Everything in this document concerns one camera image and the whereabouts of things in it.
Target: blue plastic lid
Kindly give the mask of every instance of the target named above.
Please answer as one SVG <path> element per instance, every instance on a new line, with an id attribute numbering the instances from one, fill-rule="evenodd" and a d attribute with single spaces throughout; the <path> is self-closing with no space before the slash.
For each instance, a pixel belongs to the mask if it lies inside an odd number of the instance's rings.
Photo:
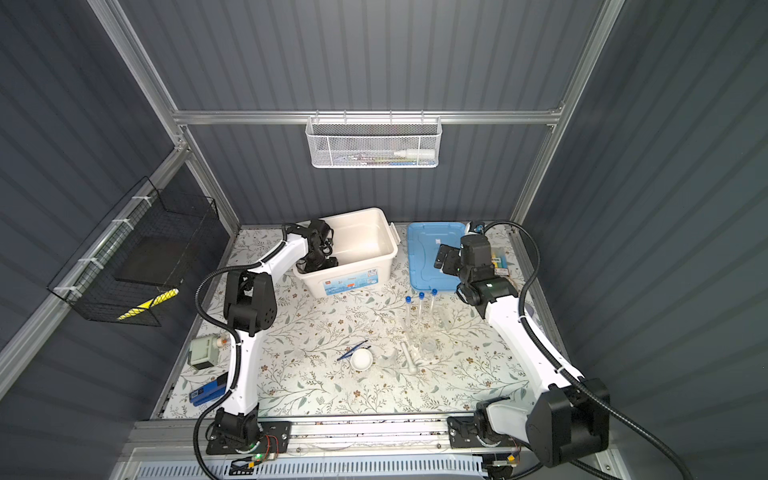
<path id="1" fill-rule="evenodd" d="M 459 248 L 466 225 L 459 222 L 419 222 L 408 225 L 408 264 L 414 290 L 452 292 L 458 277 L 435 268 L 441 245 Z"/>

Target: white mesh basket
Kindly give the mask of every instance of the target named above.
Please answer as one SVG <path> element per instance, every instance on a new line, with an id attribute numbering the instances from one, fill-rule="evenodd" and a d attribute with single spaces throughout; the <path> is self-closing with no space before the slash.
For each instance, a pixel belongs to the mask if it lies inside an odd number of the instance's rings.
<path id="1" fill-rule="evenodd" d="M 312 165 L 318 168 L 437 167 L 440 119 L 410 124 L 306 122 Z"/>

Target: white bowl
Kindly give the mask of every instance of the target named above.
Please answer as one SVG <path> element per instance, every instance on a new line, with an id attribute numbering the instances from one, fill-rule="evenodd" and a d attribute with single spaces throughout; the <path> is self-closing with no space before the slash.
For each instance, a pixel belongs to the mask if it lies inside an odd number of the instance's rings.
<path id="1" fill-rule="evenodd" d="M 367 370 L 373 365 L 373 354 L 368 349 L 357 349 L 349 358 L 349 364 L 354 370 Z"/>

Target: wall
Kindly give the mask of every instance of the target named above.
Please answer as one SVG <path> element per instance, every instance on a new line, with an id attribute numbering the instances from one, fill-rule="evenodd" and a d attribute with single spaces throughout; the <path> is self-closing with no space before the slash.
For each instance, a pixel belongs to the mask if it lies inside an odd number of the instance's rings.
<path id="1" fill-rule="evenodd" d="M 85 2 L 0 2 L 0 346 L 173 144 Z"/>
<path id="2" fill-rule="evenodd" d="M 172 145 L 85 2 L 0 2 L 0 339 L 112 204 Z M 167 187 L 200 194 L 182 167 Z M 186 278 L 214 269 L 228 240 Z M 0 401 L 0 478 L 106 478 L 146 419 L 194 319 L 160 328 L 68 315 Z"/>
<path id="3" fill-rule="evenodd" d="M 574 363 L 701 479 L 764 476 L 765 18 L 629 2 L 525 221 Z M 633 478 L 678 478 L 616 433 Z"/>
<path id="4" fill-rule="evenodd" d="M 600 5 L 123 2 L 181 110 L 310 111 L 557 108 Z M 418 171 L 317 170 L 302 127 L 192 131 L 249 224 L 371 206 L 394 221 L 509 217 L 546 127 L 446 126 L 440 165 Z"/>

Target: black wire basket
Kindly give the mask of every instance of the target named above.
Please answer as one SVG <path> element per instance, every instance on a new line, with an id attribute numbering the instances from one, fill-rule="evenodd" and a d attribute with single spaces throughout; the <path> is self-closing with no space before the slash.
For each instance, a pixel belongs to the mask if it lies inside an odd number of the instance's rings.
<path id="1" fill-rule="evenodd" d="M 74 272 L 60 271 L 48 284 L 87 320 L 159 326 L 171 318 L 180 290 L 195 287 L 184 277 L 211 241 L 215 201 L 168 190 L 136 199 L 92 253 L 74 262 Z"/>

